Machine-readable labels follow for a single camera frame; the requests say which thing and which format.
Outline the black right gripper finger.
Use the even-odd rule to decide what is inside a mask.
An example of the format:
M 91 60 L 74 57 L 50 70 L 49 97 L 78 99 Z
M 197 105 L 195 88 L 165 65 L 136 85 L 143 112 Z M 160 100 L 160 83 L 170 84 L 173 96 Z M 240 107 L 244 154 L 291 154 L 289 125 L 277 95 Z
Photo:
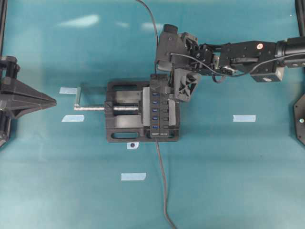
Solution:
M 189 55 L 189 51 L 186 49 L 187 33 L 169 33 L 163 31 L 160 34 L 159 45 L 156 52 L 156 63 L 159 71 L 169 72 L 173 66 L 181 67 L 186 66 L 188 60 L 186 57 L 173 55 L 182 54 Z
M 201 75 L 185 69 L 173 69 L 172 99 L 178 102 L 189 102 L 197 88 Z

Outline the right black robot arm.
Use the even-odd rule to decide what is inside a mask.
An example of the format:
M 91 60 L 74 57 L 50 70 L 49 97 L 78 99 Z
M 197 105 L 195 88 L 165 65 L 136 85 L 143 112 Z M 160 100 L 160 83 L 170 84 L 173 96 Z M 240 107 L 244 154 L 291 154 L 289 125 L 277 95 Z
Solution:
M 172 99 L 188 102 L 201 76 L 210 76 L 216 83 L 247 74 L 256 82 L 282 81 L 286 67 L 304 67 L 305 39 L 200 44 L 186 32 L 163 31 L 155 62 L 158 70 L 171 73 Z

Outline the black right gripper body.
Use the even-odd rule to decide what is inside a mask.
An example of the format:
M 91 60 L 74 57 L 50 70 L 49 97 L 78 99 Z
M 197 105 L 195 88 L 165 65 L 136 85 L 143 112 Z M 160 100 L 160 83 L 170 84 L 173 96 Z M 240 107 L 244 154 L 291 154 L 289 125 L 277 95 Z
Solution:
M 217 55 L 215 53 L 221 52 L 220 44 L 208 44 L 198 43 L 198 38 L 187 33 L 186 49 L 189 51 L 189 55 L 182 55 L 186 57 L 188 63 L 186 66 L 179 68 L 189 70 L 202 75 L 221 76 L 217 63 Z

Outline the black robot base plate right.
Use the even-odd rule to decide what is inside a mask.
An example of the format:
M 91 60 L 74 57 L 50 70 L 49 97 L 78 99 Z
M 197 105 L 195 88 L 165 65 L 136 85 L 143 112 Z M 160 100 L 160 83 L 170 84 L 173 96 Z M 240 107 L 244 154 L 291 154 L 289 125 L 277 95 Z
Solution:
M 294 123 L 297 139 L 305 145 L 305 95 L 303 94 L 294 104 Z

